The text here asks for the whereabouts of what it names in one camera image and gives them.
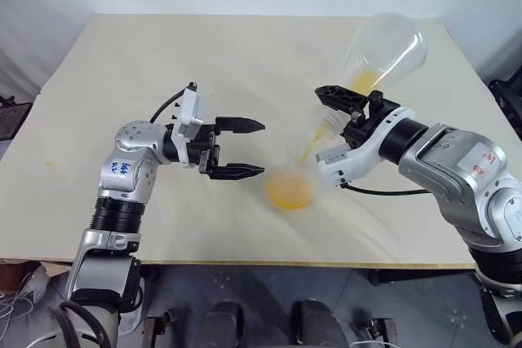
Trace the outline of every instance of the robotic arm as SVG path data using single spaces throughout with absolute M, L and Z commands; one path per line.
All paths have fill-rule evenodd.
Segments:
M 427 189 L 476 261 L 491 333 L 522 347 L 522 183 L 507 171 L 504 151 L 473 132 L 420 124 L 412 110 L 380 91 L 365 97 L 324 86 L 316 95 L 351 117 L 342 134 L 346 143 L 316 157 L 323 179 L 349 187 L 387 160 Z
M 51 309 L 55 327 L 30 347 L 116 345 L 119 313 L 138 305 L 141 263 L 131 254 L 139 247 L 141 216 L 159 165 L 197 165 L 212 179 L 237 180 L 264 171 L 247 164 L 218 165 L 215 142 L 221 131 L 250 133 L 264 126 L 240 117 L 216 117 L 214 124 L 203 124 L 194 83 L 184 90 L 178 118 L 173 119 L 168 126 L 133 121 L 116 133 L 114 150 L 101 170 L 91 225 L 83 232 L 69 273 L 68 301 Z

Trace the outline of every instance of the orange liquid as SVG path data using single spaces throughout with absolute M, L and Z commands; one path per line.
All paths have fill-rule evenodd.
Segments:
M 368 95 L 377 88 L 379 75 L 373 71 L 365 70 L 361 72 L 357 77 L 350 83 L 347 88 L 356 93 Z
M 315 198 L 306 175 L 297 170 L 275 173 L 268 179 L 267 191 L 270 201 L 284 209 L 301 209 Z
M 317 128 L 316 135 L 313 137 L 313 140 L 308 144 L 306 149 L 304 150 L 303 155 L 299 158 L 300 163 L 304 163 L 305 160 L 308 158 L 308 155 L 310 155 L 310 152 L 312 152 L 312 149 L 316 145 L 316 143 L 323 139 L 329 132 L 331 131 L 331 128 L 328 124 L 322 123 L 319 128 Z

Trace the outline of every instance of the gray floor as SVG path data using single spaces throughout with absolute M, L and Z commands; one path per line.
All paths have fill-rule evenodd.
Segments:
M 23 347 L 45 330 L 49 322 L 45 307 L 62 300 L 64 277 L 51 281 L 44 301 L 30 316 L 12 323 L 1 347 Z M 349 327 L 352 312 L 361 307 L 373 316 L 393 318 L 402 348 L 500 346 L 489 335 L 476 284 L 469 275 L 375 287 L 360 272 L 348 269 L 175 266 L 163 267 L 149 288 L 153 293 L 150 315 L 173 307 L 186 315 L 186 322 L 179 323 L 176 330 L 158 337 L 158 348 L 189 345 L 205 312 L 226 299 L 244 309 L 250 346 L 285 344 L 292 304 L 310 297 L 334 310 L 350 342 L 356 341 Z M 138 327 L 131 335 L 120 337 L 118 346 L 140 347 L 141 337 Z

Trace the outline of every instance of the table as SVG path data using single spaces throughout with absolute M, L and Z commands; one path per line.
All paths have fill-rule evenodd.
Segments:
M 94 210 L 100 168 L 123 124 L 148 120 L 189 81 L 206 120 L 261 121 L 255 134 L 223 134 L 222 159 L 267 173 L 211 181 L 181 165 L 160 168 L 142 222 L 145 262 L 466 268 L 472 259 L 433 197 L 376 197 L 323 188 L 316 203 L 285 212 L 266 201 L 267 176 L 285 163 L 335 83 L 361 18 L 93 15 L 0 161 L 0 257 L 70 261 Z M 385 95 L 428 125 L 444 122 L 495 140 L 522 175 L 520 141 L 438 19 L 420 20 L 426 63 Z M 158 119 L 167 123 L 172 111 Z M 357 185 L 416 188 L 381 164 Z

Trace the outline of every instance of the wire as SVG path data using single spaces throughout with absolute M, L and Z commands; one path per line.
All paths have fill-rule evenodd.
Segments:
M 65 346 L 67 348 L 82 348 L 73 322 L 68 318 L 65 311 L 60 309 L 58 306 L 52 306 L 47 307 L 47 312 L 56 319 L 56 322 L 60 326 L 60 329 L 64 334 Z
M 31 302 L 30 299 L 28 299 L 26 297 L 18 297 L 17 299 L 13 299 L 13 301 L 12 301 L 13 305 L 4 305 L 4 306 L 9 306 L 12 309 L 9 311 L 8 314 L 12 313 L 15 310 L 14 303 L 17 301 L 26 301 L 29 304 L 29 309 L 27 311 L 25 311 L 24 313 L 17 315 L 16 317 L 11 317 L 11 321 L 14 321 L 15 319 L 24 318 L 27 314 L 29 314 L 31 311 L 33 311 L 33 308 L 34 308 L 34 304 L 33 304 L 33 302 Z M 2 315 L 2 316 L 0 316 L 0 319 L 4 318 L 6 316 L 7 316 L 7 314 Z
M 108 334 L 104 326 L 85 307 L 78 305 L 76 302 L 65 301 L 60 303 L 60 308 L 62 310 L 69 309 L 83 319 L 95 334 L 96 341 L 100 348 L 111 348 L 111 341 L 108 339 Z
M 153 116 L 150 119 L 150 123 L 154 124 L 155 120 L 159 117 L 161 112 L 163 112 L 170 104 L 172 104 L 174 101 L 176 101 L 181 95 L 183 95 L 183 92 L 185 89 L 182 89 L 181 91 L 178 91 L 176 94 L 172 95 L 165 103 L 159 107 L 159 109 L 153 114 Z
M 134 305 L 134 307 L 132 307 L 132 310 L 130 312 L 138 310 L 138 307 L 140 307 L 141 304 L 144 302 L 144 291 L 141 289 L 141 287 L 138 287 L 138 295 L 139 299 Z
M 352 348 L 353 346 L 360 346 L 362 344 L 369 344 L 369 343 L 383 344 L 384 346 L 391 346 L 393 348 L 400 348 L 399 346 L 396 346 L 395 344 L 391 344 L 390 342 L 376 341 L 376 340 L 355 341 L 352 344 L 350 344 L 349 347 Z
M 360 187 L 353 187 L 352 185 L 348 185 L 347 183 L 342 183 L 341 188 L 347 189 L 348 191 L 354 191 L 359 193 L 364 193 L 365 195 L 374 195 L 374 196 L 411 196 L 411 195 L 423 195 L 426 193 L 431 193 L 426 189 L 415 189 L 412 191 L 396 191 L 396 192 L 387 192 L 387 191 L 374 191 L 371 189 L 362 189 Z
M 7 333 L 7 330 L 9 329 L 9 325 L 10 325 L 11 321 L 13 321 L 15 319 L 19 319 L 19 318 L 25 317 L 27 314 L 29 314 L 31 311 L 33 311 L 34 304 L 28 298 L 20 297 L 20 293 L 22 291 L 22 288 L 24 287 L 24 284 L 25 284 L 26 280 L 31 275 L 33 275 L 33 273 L 29 272 L 27 275 L 24 276 L 24 278 L 20 282 L 20 286 L 16 290 L 15 296 L 12 299 L 11 298 L 7 298 L 7 299 L 3 299 L 0 302 L 0 305 L 4 306 L 4 308 L 9 308 L 9 310 L 7 311 L 6 314 L 2 314 L 0 316 L 0 319 L 4 319 L 4 318 L 7 317 L 6 327 L 2 330 L 2 334 L 0 335 L 0 341 L 3 340 L 3 338 L 6 336 L 6 333 Z M 15 318 L 12 318 L 11 315 L 13 314 L 13 311 L 15 310 L 16 301 L 26 301 L 29 304 L 29 310 L 26 311 L 24 314 L 17 315 Z

